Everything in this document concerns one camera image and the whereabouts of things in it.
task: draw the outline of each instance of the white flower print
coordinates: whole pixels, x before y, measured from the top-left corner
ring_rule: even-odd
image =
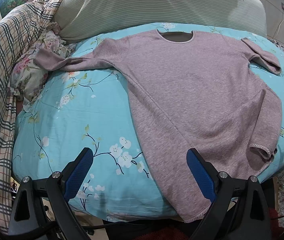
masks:
[[[163,23],[163,27],[166,29],[175,28],[176,24],[173,23]]]
[[[61,97],[59,108],[62,108],[62,106],[66,105],[70,101],[70,99],[71,99],[71,97],[70,97],[69,94]]]
[[[70,78],[77,76],[79,73],[79,71],[65,72],[61,77],[63,79],[63,83],[67,82]]]
[[[78,191],[78,193],[76,194],[76,196],[77,196],[78,198],[86,199],[86,194],[85,194],[83,191],[81,191],[81,190]]]
[[[49,145],[49,138],[47,136],[44,136],[42,138],[42,143],[44,147],[47,147]]]
[[[105,186],[101,187],[100,185],[97,185],[95,187],[95,190],[97,190],[97,191],[104,191],[105,190]]]
[[[124,152],[122,156],[118,158],[119,165],[121,167],[131,167],[132,156],[128,152]]]
[[[129,149],[131,147],[131,142],[126,140],[124,137],[120,137],[120,144],[125,148]]]
[[[137,164],[137,168],[138,168],[138,172],[143,172],[143,169],[145,168],[144,167],[144,163],[143,162],[139,162],[138,164]]]
[[[123,151],[121,148],[118,147],[118,144],[116,143],[115,145],[112,145],[110,147],[110,152],[114,158],[118,158]]]

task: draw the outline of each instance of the floral pillowcase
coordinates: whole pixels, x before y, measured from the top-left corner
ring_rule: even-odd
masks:
[[[64,58],[69,57],[75,51],[76,44],[65,46],[66,41],[56,35],[59,31],[58,23],[50,23],[39,39],[19,58],[13,68],[10,92],[17,96],[18,100],[23,100],[23,105],[36,100],[48,77],[47,70],[33,63],[39,49],[51,50]]]

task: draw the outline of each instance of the bed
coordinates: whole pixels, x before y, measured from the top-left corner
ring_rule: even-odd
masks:
[[[282,73],[273,75],[256,64],[253,72],[282,101],[283,122],[277,153],[260,182],[284,168],[284,53],[255,33],[203,25],[152,23],[100,34],[77,44],[72,57],[91,52],[104,38],[119,39],[152,29],[192,30],[249,38],[277,56]],[[78,195],[70,200],[76,210],[109,221],[176,217],[161,195],[143,157],[130,114],[125,78],[115,69],[56,71],[27,112],[17,118],[13,172],[40,179],[59,171],[84,147],[93,149],[93,165]]]
[[[15,9],[0,23],[0,37],[6,37],[2,47],[7,52],[0,50],[0,230],[7,229],[10,216],[11,161],[18,181],[25,175],[44,178],[51,171],[62,170],[83,147],[90,147],[96,156],[77,197],[70,201],[75,210],[109,221],[177,217],[152,179],[130,116],[126,81],[114,69],[54,72],[33,107],[18,116],[11,157],[15,98],[10,95],[5,98],[3,84],[7,83],[18,56],[39,37],[54,14],[62,29],[61,37],[68,42],[79,41],[74,57],[90,52],[106,37],[118,39],[155,28],[161,32],[194,29],[237,39],[248,37],[262,49],[276,54],[283,70],[281,76],[271,76],[258,65],[250,66],[278,94],[283,107],[278,151],[259,180],[264,181],[284,168],[284,90],[278,85],[284,86],[284,54],[265,39],[262,3],[259,0],[133,1],[113,0],[112,4],[118,6],[110,8],[109,0],[101,3],[41,0]],[[121,11],[119,8],[124,6],[128,10]],[[145,15],[146,10],[152,13]],[[83,109],[90,109],[90,115],[83,115]]]

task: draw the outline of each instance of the metal screw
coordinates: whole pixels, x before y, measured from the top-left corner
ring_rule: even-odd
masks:
[[[61,172],[59,172],[59,171],[55,171],[55,172],[52,173],[52,177],[55,178],[55,179],[60,177],[60,175],[61,175]]]
[[[227,173],[225,171],[220,171],[219,176],[223,179],[227,178]]]
[[[257,178],[255,176],[251,176],[250,179],[252,182],[257,182]]]
[[[25,176],[25,177],[22,179],[22,181],[23,181],[24,183],[28,182],[29,180],[30,180],[30,177],[29,177],[29,176]]]

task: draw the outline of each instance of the plaid blanket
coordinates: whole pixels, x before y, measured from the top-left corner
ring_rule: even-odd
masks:
[[[16,99],[7,93],[14,63],[50,23],[62,0],[34,0],[0,21],[0,230],[7,233],[11,214],[11,156]]]

